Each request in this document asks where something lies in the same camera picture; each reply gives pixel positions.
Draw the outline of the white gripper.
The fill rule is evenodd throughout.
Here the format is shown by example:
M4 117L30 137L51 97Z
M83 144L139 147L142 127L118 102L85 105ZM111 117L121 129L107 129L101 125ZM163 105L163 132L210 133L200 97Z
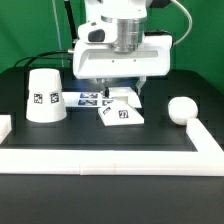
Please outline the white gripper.
M140 77L140 94L146 76L164 76L170 70L172 36L162 31L144 34L141 20L88 22L78 28L73 73L77 79ZM103 79L104 97L110 90Z

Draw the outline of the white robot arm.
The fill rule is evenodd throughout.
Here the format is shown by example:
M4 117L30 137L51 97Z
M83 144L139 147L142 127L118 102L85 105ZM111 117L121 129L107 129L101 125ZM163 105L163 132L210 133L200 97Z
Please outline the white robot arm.
M145 29L153 0L84 0L86 23L78 27L73 74L78 79L136 77L140 89L148 76L170 70L172 35Z

